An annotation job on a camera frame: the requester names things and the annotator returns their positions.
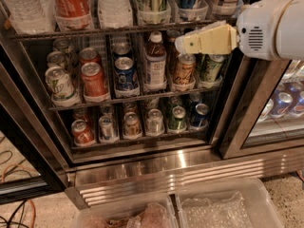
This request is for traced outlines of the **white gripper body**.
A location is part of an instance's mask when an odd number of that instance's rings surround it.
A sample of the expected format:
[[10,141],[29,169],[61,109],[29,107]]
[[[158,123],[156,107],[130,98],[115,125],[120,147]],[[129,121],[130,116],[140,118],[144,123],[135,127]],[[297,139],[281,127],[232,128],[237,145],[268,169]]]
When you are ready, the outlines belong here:
[[262,60],[297,59],[297,9],[298,0],[260,0],[247,6],[237,18],[239,49]]

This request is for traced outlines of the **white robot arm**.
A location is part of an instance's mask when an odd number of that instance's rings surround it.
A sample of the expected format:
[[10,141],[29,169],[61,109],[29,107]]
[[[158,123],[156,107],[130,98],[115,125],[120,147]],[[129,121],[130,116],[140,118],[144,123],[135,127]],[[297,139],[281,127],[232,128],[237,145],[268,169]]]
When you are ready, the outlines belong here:
[[229,54],[235,48],[261,60],[304,60],[304,0],[246,5],[234,26],[218,21],[175,41],[181,54]]

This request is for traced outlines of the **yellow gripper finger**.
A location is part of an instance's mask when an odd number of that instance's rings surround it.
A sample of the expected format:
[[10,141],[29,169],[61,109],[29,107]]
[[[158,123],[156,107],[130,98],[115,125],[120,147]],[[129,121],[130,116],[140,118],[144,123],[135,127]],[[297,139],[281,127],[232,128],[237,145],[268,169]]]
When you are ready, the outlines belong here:
[[215,28],[218,28],[220,26],[224,26],[226,25],[226,20],[223,20],[223,21],[217,21],[217,22],[214,22],[212,24],[209,24],[203,28],[197,28],[195,30],[192,30],[190,32],[187,32],[184,34],[184,36],[190,36],[190,35],[195,35],[195,34],[199,34],[200,32],[204,32],[204,31],[209,31],[211,29],[215,29]]
[[238,33],[229,24],[190,36],[180,36],[175,47],[181,54],[230,54],[238,46]]

